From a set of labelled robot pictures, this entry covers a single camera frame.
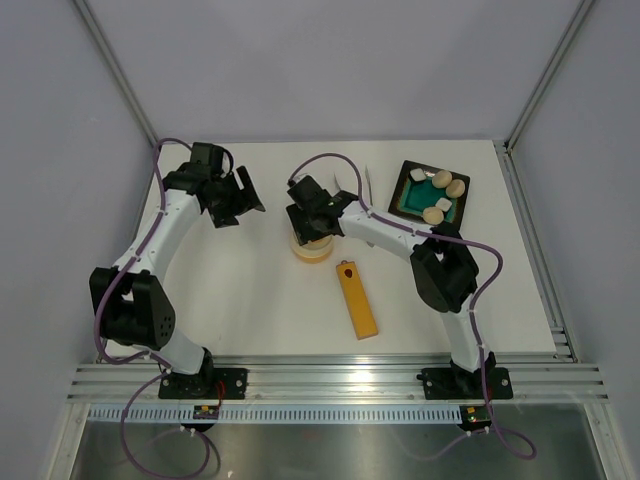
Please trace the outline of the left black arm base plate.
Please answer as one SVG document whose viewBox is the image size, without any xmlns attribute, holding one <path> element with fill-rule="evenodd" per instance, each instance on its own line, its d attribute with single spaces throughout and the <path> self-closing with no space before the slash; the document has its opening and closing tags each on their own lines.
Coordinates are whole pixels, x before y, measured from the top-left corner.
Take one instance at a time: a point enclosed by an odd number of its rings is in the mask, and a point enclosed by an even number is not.
<svg viewBox="0 0 640 480">
<path fill-rule="evenodd" d="M 195 375 L 171 373 L 161 381 L 158 397 L 163 400 L 243 400 L 248 370 L 213 368 Z"/>
</svg>

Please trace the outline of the cream round bowl lid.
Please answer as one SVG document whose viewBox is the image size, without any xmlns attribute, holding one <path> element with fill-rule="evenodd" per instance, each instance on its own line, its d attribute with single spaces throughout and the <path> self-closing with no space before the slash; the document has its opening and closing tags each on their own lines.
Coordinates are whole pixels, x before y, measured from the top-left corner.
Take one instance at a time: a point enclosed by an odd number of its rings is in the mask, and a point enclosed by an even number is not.
<svg viewBox="0 0 640 480">
<path fill-rule="evenodd" d="M 292 233 L 290 236 L 290 246 L 294 253 L 306 257 L 318 257 L 331 252 L 333 249 L 333 238 L 331 236 L 324 237 L 320 240 L 309 241 L 300 244 L 298 237 Z"/>
</svg>

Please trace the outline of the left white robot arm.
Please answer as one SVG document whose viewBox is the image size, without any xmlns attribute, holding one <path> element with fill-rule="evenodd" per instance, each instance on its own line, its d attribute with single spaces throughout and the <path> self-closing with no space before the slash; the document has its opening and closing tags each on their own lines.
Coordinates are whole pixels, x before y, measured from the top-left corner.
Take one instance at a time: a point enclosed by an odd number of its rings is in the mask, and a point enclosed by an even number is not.
<svg viewBox="0 0 640 480">
<path fill-rule="evenodd" d="M 195 398 L 215 388 L 209 352 L 182 333 L 163 287 L 168 268 L 193 224 L 208 215 L 216 228 L 238 225 L 239 216 L 265 209 L 249 173 L 235 166 L 220 145 L 195 142 L 177 169 L 154 173 L 159 205 L 133 243 L 110 267 L 89 278 L 93 337 L 111 365 L 149 357 L 167 373 L 182 374 L 181 386 Z"/>
</svg>

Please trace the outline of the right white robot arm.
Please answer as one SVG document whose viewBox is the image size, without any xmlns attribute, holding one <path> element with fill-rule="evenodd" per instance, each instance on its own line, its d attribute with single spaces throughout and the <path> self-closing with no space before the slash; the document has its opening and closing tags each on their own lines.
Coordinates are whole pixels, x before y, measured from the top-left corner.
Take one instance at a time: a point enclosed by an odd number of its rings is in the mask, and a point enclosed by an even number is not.
<svg viewBox="0 0 640 480">
<path fill-rule="evenodd" d="M 293 203 L 286 208 L 299 245 L 326 237 L 362 240 L 409 263 L 421 300 L 439 312 L 451 347 L 451 370 L 456 389 L 476 396 L 490 381 L 495 359 L 486 346 L 476 319 L 479 266 L 470 249 L 478 243 L 461 238 L 458 230 L 441 223 L 430 230 L 394 220 L 353 193 L 332 195 L 306 175 L 288 181 Z"/>
</svg>

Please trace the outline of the metal serving tongs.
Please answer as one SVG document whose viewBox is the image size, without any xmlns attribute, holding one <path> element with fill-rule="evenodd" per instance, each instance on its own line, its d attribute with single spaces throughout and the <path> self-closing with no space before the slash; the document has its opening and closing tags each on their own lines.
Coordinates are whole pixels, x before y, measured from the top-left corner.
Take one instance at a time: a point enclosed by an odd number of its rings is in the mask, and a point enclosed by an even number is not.
<svg viewBox="0 0 640 480">
<path fill-rule="evenodd" d="M 373 189 L 372 189 L 371 175 L 370 175 L 370 171 L 369 171 L 368 165 L 365 165 L 365 179 L 366 179 L 366 186 L 367 186 L 366 215 L 367 215 L 367 217 L 369 219 L 371 219 L 371 218 L 373 218 L 371 216 L 371 214 L 373 212 L 374 203 L 373 203 Z M 376 246 L 374 243 L 369 242 L 369 241 L 366 241 L 365 243 L 371 248 Z"/>
</svg>

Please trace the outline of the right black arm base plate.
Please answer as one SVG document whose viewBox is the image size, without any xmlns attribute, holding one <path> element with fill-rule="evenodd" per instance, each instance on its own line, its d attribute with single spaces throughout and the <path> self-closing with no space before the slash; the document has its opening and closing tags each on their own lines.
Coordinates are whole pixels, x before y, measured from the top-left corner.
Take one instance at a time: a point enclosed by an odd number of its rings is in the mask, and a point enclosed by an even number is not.
<svg viewBox="0 0 640 480">
<path fill-rule="evenodd" d="M 453 366 L 424 368 L 416 378 L 422 382 L 426 400 L 483 400 L 482 379 L 490 400 L 514 398 L 509 370 L 503 367 L 489 368 L 485 374 Z"/>
</svg>

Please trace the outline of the round yellow lunch bowl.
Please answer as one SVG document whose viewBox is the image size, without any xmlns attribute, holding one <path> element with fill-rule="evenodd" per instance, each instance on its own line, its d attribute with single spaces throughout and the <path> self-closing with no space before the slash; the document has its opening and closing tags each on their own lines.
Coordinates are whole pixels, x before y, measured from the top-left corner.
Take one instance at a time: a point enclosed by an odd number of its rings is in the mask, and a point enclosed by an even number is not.
<svg viewBox="0 0 640 480">
<path fill-rule="evenodd" d="M 333 238 L 328 236 L 320 240 L 311 241 L 304 245 L 298 242 L 294 234 L 290 236 L 290 248 L 296 258 L 309 264 L 317 264 L 328 259 L 334 249 Z"/>
</svg>

